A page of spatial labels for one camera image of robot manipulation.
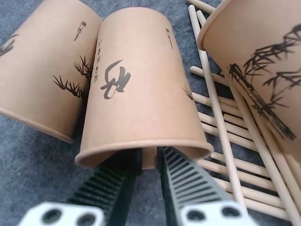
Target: gray carpet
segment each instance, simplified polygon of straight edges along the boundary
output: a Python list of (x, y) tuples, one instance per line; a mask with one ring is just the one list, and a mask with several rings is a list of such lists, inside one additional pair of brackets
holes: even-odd
[[(41, 0), (0, 0), (0, 44), (21, 25)], [(84, 0), (102, 18), (130, 6), (144, 6), (160, 11), (171, 21), (185, 65), (191, 89), (207, 95), (204, 79), (191, 75), (189, 67), (201, 66), (193, 37), (188, 4), (185, 0)], [(207, 0), (217, 6), (218, 0)], [(211, 69), (220, 70), (211, 60)], [(228, 88), (217, 86), (218, 94), (231, 97)], [(212, 110), (198, 105), (202, 112)], [(75, 143), (66, 144), (14, 120), (0, 116), (0, 226), (16, 225), (26, 210), (42, 201), (63, 201), (87, 179), (92, 170), (78, 167), (73, 159), (79, 151), (82, 123), (75, 133)], [(215, 150), (221, 152), (218, 138), (207, 136)], [(256, 153), (232, 145), (238, 158), (262, 165)], [(290, 223), (250, 210), (259, 225)], [(137, 180), (127, 218), (127, 226), (164, 226), (165, 210), (159, 174), (145, 171)]]

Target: kraft paper cup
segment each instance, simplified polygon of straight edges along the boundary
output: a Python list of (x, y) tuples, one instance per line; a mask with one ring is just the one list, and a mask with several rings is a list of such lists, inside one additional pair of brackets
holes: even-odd
[(0, 113), (72, 142), (100, 17), (78, 0), (45, 0), (0, 48)]
[(201, 29), (206, 50), (301, 162), (301, 1), (225, 0)]
[(80, 153), (95, 167), (116, 151), (175, 146), (193, 159), (207, 143), (169, 21), (148, 8), (126, 8), (103, 22)]

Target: brown paper cup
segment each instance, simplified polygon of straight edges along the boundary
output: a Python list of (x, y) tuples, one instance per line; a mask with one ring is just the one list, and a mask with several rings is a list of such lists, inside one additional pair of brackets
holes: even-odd
[(199, 47), (233, 80), (248, 105), (298, 161), (300, 8), (299, 0), (225, 0), (198, 37)]
[(101, 22), (78, 0), (42, 2), (0, 48), (0, 113), (72, 142)]
[(169, 21), (148, 8), (126, 8), (103, 22), (87, 114), (75, 162), (95, 167), (118, 150), (176, 146), (208, 156)]

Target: wooden skewer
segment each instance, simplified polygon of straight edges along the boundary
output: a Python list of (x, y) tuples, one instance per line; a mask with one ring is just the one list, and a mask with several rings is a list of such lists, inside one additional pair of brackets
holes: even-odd
[[(204, 75), (204, 71), (202, 68), (199, 68), (199, 67), (196, 67), (196, 66), (192, 66), (190, 67), (190, 72), (193, 73), (193, 74), (196, 74), (198, 76), (201, 76), (201, 77), (205, 77)], [(219, 84), (222, 84), (224, 86), (228, 86), (227, 84), (227, 81), (224, 77), (218, 75), (218, 74), (214, 74), (214, 73), (211, 73), (212, 74), (212, 77), (213, 77), (213, 80)]]
[[(216, 137), (219, 136), (219, 132), (218, 132), (217, 128), (215, 128), (213, 126), (209, 126), (205, 123), (202, 123), (202, 127), (203, 127), (203, 130), (205, 133), (209, 133)], [(228, 133), (228, 137), (229, 137), (230, 142), (257, 152), (257, 148), (255, 147), (255, 144), (253, 141), (245, 139), (243, 137), (239, 137), (239, 136), (231, 134), (231, 133)]]
[[(228, 181), (221, 180), (218, 178), (214, 179), (226, 192), (232, 192), (231, 184)], [(241, 189), (245, 198), (249, 198), (255, 201), (259, 201), (271, 206), (276, 206), (278, 208), (284, 209), (283, 203), (277, 196), (260, 192), (244, 186), (242, 186)]]
[[(200, 95), (198, 93), (192, 92), (192, 96), (195, 102), (198, 102), (203, 105), (207, 105), (209, 107), (213, 106), (213, 102), (210, 98)], [(220, 108), (223, 112), (235, 115), (237, 117), (241, 117), (241, 113), (237, 107), (233, 107), (224, 103), (220, 103)]]
[[(223, 174), (226, 176), (228, 175), (227, 167), (220, 165), (218, 163), (211, 162), (211, 161), (208, 161), (205, 159), (201, 159), (201, 160), (198, 160), (198, 164), (207, 170), (211, 170), (213, 172), (220, 173), (220, 174)], [(241, 171), (238, 171), (238, 177), (241, 181), (245, 181), (249, 184), (252, 184), (252, 185), (255, 185), (258, 187), (262, 187), (267, 190), (276, 191), (273, 182), (270, 180), (263, 179), (263, 178), (260, 178), (260, 177), (257, 177), (257, 176), (254, 176), (252, 174), (248, 174), (245, 172), (241, 172)]]
[(245, 203), (246, 203), (247, 208), (249, 208), (251, 210), (255, 210), (260, 213), (265, 213), (265, 214), (271, 215), (276, 218), (290, 221), (290, 218), (284, 209), (281, 209), (281, 208), (278, 208), (275, 206), (270, 206), (270, 205), (264, 204), (262, 202), (257, 202), (257, 201), (247, 199), (247, 198), (245, 198)]
[(299, 212), (301, 213), (301, 190), (299, 188), (299, 185), (298, 185), (296, 179), (294, 178), (293, 173), (292, 173), (289, 165), (287, 164), (285, 157), (283, 156), (271, 131), (264, 124), (264, 122), (260, 120), (258, 114), (256, 114), (256, 112), (254, 112), (254, 110), (252, 110), (251, 112), (253, 114), (253, 117), (257, 123), (259, 130), (261, 131), (262, 136), (264, 137), (264, 139), (269, 147), (269, 151), (272, 154), (272, 156), (276, 162), (276, 165), (282, 175), (282, 178), (285, 181), (287, 188), (289, 189)]
[(229, 99), (229, 98), (226, 98), (226, 97), (218, 97), (218, 100), (221, 103), (224, 103), (224, 104), (227, 104), (227, 105), (230, 105), (230, 106), (233, 106), (233, 107), (237, 107), (236, 102), (232, 99)]
[(289, 193), (289, 191), (281, 177), (281, 174), (279, 173), (279, 170), (278, 170), (276, 164), (274, 163), (274, 160), (273, 160), (269, 150), (266, 147), (265, 141), (263, 140), (243, 97), (236, 90), (232, 81), (228, 78), (226, 78), (226, 79), (229, 84), (230, 90), (237, 102), (237, 105), (243, 115), (244, 121), (246, 122), (246, 125), (253, 137), (254, 143), (261, 156), (261, 159), (262, 159), (265, 167), (267, 168), (272, 181), (275, 184), (275, 187), (277, 189), (279, 197), (281, 198), (281, 200), (285, 206), (285, 209), (287, 210), (287, 213), (292, 221), (292, 224), (294, 226), (301, 226), (301, 216), (298, 212), (298, 209), (297, 209), (297, 207), (291, 197), (291, 194)]
[(290, 166), (290, 169), (297, 180), (299, 187), (301, 188), (301, 168), (297, 161), (292, 157), (291, 154), (282, 152), (287, 164)]
[[(196, 9), (193, 5), (190, 5), (188, 7), (188, 11), (189, 11), (191, 24), (192, 24), (194, 38), (197, 42), (198, 34), (201, 29), (198, 24)], [(222, 115), (222, 109), (220, 106), (220, 102), (218, 100), (214, 81), (211, 76), (208, 56), (207, 56), (207, 53), (202, 50), (198, 50), (198, 54), (199, 54), (199, 58), (201, 60), (202, 66), (203, 66), (208, 93), (209, 93), (209, 96), (212, 101), (212, 109), (213, 109), (214, 117), (216, 119), (217, 128), (218, 128), (219, 135), (220, 135), (222, 151), (226, 158), (226, 165), (227, 165), (227, 169), (229, 172), (229, 179), (230, 179), (231, 186), (233, 189), (233, 194), (234, 194), (235, 200), (242, 206), (242, 208), (245, 211), (247, 211), (245, 203), (244, 203), (244, 196), (241, 191), (241, 185), (240, 185), (240, 181), (238, 178), (238, 172), (237, 172), (237, 169), (234, 164), (232, 148), (231, 148), (231, 144), (229, 141), (227, 129), (225, 127), (225, 121), (224, 121), (224, 118)]]
[(229, 115), (224, 114), (224, 120), (233, 123), (234, 125), (241, 126), (243, 128), (246, 128), (246, 123), (243, 119)]
[(215, 8), (213, 6), (210, 6), (207, 3), (204, 3), (199, 0), (187, 0), (187, 1), (190, 2), (192, 5), (195, 5), (199, 9), (202, 9), (203, 11), (205, 11), (209, 14), (211, 14), (215, 10)]
[[(210, 157), (213, 159), (225, 162), (225, 157), (223, 156), (223, 154), (213, 152)], [(248, 161), (241, 160), (241, 159), (234, 159), (234, 163), (235, 163), (236, 167), (238, 167), (238, 168), (255, 173), (260, 176), (270, 178), (267, 169), (262, 166), (258, 166), (256, 164), (253, 164)]]
[[(210, 125), (216, 126), (216, 120), (214, 117), (211, 117), (210, 115), (198, 112), (198, 116), (201, 119), (202, 122), (208, 123)], [(238, 136), (244, 137), (246, 139), (252, 140), (251, 134), (248, 130), (243, 129), (239, 126), (235, 126), (233, 124), (225, 122), (225, 126), (228, 132), (234, 133)]]

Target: bamboo leaf drawing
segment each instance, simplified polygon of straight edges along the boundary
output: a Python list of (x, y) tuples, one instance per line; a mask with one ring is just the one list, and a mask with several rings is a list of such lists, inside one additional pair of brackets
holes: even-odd
[(253, 87), (255, 76), (264, 76), (272, 72), (269, 66), (279, 61), (287, 60), (289, 54), (294, 53), (294, 47), (301, 44), (301, 24), (296, 25), (289, 33), (285, 34), (281, 43), (257, 49), (241, 70), (237, 64), (230, 64), (229, 73), (241, 87), (248, 93), (253, 101), (253, 108), (257, 113), (269, 120), (276, 131), (288, 139), (294, 140), (296, 135), (282, 122), (274, 112), (275, 106), (289, 108), (281, 103), (286, 92), (301, 85), (301, 68), (297, 71), (276, 72), (275, 76), (263, 82), (262, 86), (271, 88), (268, 101), (262, 99)]
[(82, 56), (79, 56), (81, 59), (80, 63), (74, 63), (74, 67), (76, 70), (83, 76), (86, 77), (86, 79), (91, 80), (92, 77), (92, 69), (89, 66), (89, 63), (86, 62), (86, 56), (84, 58)]
[(18, 34), (14, 34), (9, 37), (9, 39), (6, 41), (6, 43), (0, 48), (0, 57), (4, 54), (8, 53), (14, 48), (15, 39), (14, 37), (18, 36)]
[(59, 78), (55, 77), (53, 75), (54, 79), (53, 82), (58, 85), (59, 88), (62, 90), (67, 90), (70, 93), (72, 93), (75, 97), (84, 97), (85, 96), (85, 91), (84, 89), (79, 85), (75, 85), (74, 82), (70, 82), (66, 80), (66, 82), (63, 82), (62, 77), (59, 75)]

